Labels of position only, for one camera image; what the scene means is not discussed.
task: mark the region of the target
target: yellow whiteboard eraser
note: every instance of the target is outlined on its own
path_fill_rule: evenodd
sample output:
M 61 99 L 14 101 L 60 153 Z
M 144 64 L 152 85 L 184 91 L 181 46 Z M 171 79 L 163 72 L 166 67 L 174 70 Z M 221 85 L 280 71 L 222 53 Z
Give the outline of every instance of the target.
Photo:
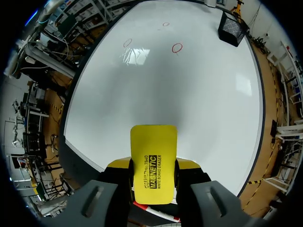
M 140 204 L 168 204 L 174 196 L 177 128 L 136 125 L 131 129 L 134 196 Z

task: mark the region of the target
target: yellow black caution tape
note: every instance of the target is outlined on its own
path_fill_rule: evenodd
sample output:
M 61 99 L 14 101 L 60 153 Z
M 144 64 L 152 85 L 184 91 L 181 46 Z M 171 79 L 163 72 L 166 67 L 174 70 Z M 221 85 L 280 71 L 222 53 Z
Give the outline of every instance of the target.
M 49 102 L 49 104 L 50 104 L 56 111 L 58 111 L 59 114 L 61 114 L 61 107 L 60 107 L 60 109 L 59 109 L 59 108 L 58 108 L 57 106 L 55 106 L 53 103 Z
M 274 71 L 273 71 L 273 68 L 271 66 L 271 63 L 269 62 L 269 66 L 270 66 L 270 70 L 271 70 L 271 74 L 273 76 L 273 80 L 274 80 L 274 85 L 275 85 L 275 90 L 276 90 L 276 81 L 275 81 L 275 75 L 274 75 Z M 278 122 L 278 116 L 279 116 L 279 111 L 278 111 L 278 93 L 277 93 L 277 90 L 276 90 L 276 121 Z M 267 173 L 267 170 L 268 170 L 268 166 L 269 166 L 269 163 L 271 161 L 271 158 L 273 156 L 273 153 L 274 153 L 274 149 L 276 147 L 276 144 L 277 142 L 275 142 L 275 144 L 273 145 L 272 149 L 271 149 L 271 153 L 270 153 L 270 156 L 269 156 L 269 160 L 268 160 L 268 163 L 267 163 L 267 166 L 266 166 L 266 169 L 265 169 L 265 172 L 262 176 L 262 179 L 264 178 L 264 176 L 266 175 Z M 251 198 L 248 200 L 248 202 L 246 203 L 244 209 L 248 206 L 248 204 L 250 203 L 250 201 L 254 198 L 254 196 L 256 195 L 261 183 L 262 183 L 263 180 L 261 180 L 261 182 L 259 183 L 259 185 L 257 186 L 256 190 L 254 191 L 253 195 L 251 196 Z
M 274 75 L 274 71 L 273 68 L 271 66 L 271 63 L 268 61 L 269 66 L 270 66 L 270 70 L 271 70 L 271 75 L 273 76 L 273 80 L 274 80 L 274 85 L 275 85 L 275 91 L 276 91 L 276 80 L 275 80 L 275 75 Z M 279 110 L 278 110 L 278 92 L 276 91 L 276 122 L 278 122 L 278 117 L 279 117 Z
M 61 116 L 62 116 L 61 113 L 62 113 L 63 107 L 64 107 L 63 105 L 60 107 L 60 113 L 59 113 L 60 115 L 59 115 L 58 122 L 60 122 L 60 120 L 61 120 Z
M 248 181 L 247 184 L 256 184 L 256 183 L 261 183 L 262 180 L 259 181 Z

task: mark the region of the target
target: black wire basket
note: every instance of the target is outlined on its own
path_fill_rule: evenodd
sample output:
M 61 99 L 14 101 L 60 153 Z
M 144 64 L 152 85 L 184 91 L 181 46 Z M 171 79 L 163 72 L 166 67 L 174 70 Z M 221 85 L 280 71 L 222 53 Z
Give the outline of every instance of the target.
M 241 40 L 248 31 L 248 26 L 241 18 L 233 19 L 232 15 L 227 16 L 223 12 L 218 33 L 219 38 L 233 46 L 239 46 Z

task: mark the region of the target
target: whiteboard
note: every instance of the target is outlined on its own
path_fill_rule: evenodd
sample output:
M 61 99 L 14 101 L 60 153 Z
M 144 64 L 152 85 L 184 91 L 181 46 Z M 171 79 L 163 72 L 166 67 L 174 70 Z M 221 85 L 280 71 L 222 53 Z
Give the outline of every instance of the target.
M 126 13 L 81 73 L 66 143 L 103 171 L 130 156 L 133 126 L 175 125 L 177 156 L 237 195 L 258 150 L 262 91 L 247 40 L 219 39 L 221 16 L 186 1 L 145 1 Z

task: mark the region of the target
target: wooden floor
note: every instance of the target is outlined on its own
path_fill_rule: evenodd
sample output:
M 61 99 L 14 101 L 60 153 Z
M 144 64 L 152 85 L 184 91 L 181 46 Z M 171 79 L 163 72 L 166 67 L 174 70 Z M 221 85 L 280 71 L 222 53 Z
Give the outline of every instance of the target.
M 103 30 L 104 27 L 95 29 L 92 33 L 95 37 L 98 37 Z M 272 143 L 272 137 L 270 135 L 272 120 L 278 120 L 279 125 L 285 125 L 283 102 L 279 100 L 281 98 L 281 95 L 280 88 L 278 87 L 276 69 L 273 67 L 271 68 L 266 59 L 266 56 L 263 55 L 257 48 L 254 47 L 254 50 L 260 64 L 264 83 L 266 117 L 261 151 L 253 173 L 250 177 L 250 181 L 258 181 L 262 180 L 263 177 L 270 176 L 276 159 L 278 145 L 280 143 L 279 140 L 276 140 L 274 143 Z M 58 82 L 58 84 L 65 87 L 67 87 L 70 83 L 70 79 L 60 73 L 55 73 L 53 78 Z M 47 90 L 45 100 L 48 103 L 52 103 L 58 109 L 62 108 L 62 101 L 57 96 L 57 94 L 51 90 Z M 52 105 L 50 105 L 50 117 L 44 120 L 44 134 L 46 143 L 50 143 L 50 137 L 52 134 L 59 134 L 59 124 L 61 117 L 59 112 L 60 111 L 56 110 L 56 108 L 53 108 Z M 51 151 L 51 148 L 47 149 L 48 162 L 58 161 L 58 158 L 55 155 L 57 155 L 57 152 L 53 153 Z M 59 174 L 62 172 L 62 169 L 52 171 L 53 178 L 59 179 Z M 249 184 L 245 187 L 243 193 L 240 196 L 242 208 L 246 213 L 254 217 L 262 217 L 268 211 L 268 204 L 272 199 L 275 198 L 277 192 L 277 188 L 265 182 Z

